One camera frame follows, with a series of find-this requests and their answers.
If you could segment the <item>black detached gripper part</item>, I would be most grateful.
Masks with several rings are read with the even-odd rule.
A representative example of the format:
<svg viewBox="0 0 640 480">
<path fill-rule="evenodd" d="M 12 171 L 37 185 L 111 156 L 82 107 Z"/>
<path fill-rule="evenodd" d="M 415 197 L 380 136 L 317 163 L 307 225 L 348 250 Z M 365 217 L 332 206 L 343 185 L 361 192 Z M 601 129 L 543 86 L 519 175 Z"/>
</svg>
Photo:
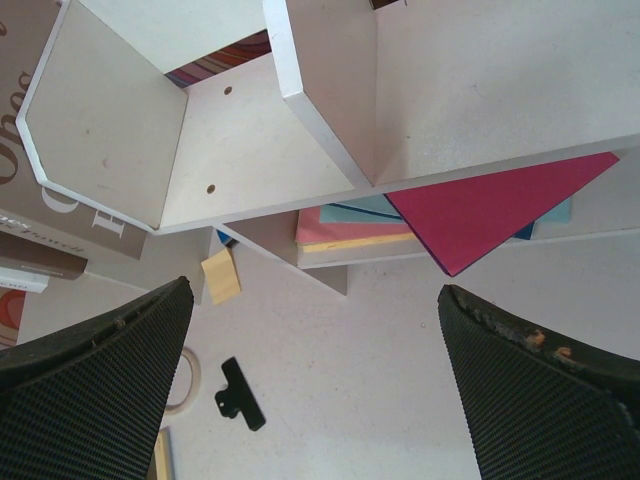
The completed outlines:
<svg viewBox="0 0 640 480">
<path fill-rule="evenodd" d="M 248 428 L 256 432 L 266 424 L 266 418 L 235 357 L 224 361 L 221 370 L 226 378 L 226 387 L 215 393 L 214 399 L 220 414 L 235 419 L 241 414 Z"/>
</svg>

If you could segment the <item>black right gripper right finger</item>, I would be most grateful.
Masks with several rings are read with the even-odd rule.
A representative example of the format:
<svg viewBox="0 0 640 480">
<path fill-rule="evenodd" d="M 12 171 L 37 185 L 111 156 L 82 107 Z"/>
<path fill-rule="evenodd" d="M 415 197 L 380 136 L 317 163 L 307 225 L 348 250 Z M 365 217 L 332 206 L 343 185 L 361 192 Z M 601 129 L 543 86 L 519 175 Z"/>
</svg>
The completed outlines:
<svg viewBox="0 0 640 480">
<path fill-rule="evenodd" d="M 482 478 L 638 478 L 638 361 L 456 285 L 438 317 Z"/>
</svg>

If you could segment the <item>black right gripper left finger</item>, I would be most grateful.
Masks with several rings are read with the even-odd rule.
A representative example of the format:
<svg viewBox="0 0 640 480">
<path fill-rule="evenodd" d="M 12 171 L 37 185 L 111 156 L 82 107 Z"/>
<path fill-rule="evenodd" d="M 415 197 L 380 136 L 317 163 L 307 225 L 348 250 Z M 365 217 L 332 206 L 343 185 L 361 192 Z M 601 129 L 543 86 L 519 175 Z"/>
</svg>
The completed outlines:
<svg viewBox="0 0 640 480">
<path fill-rule="evenodd" d="M 146 478 L 193 306 L 180 277 L 2 351 L 2 478 Z"/>
</svg>

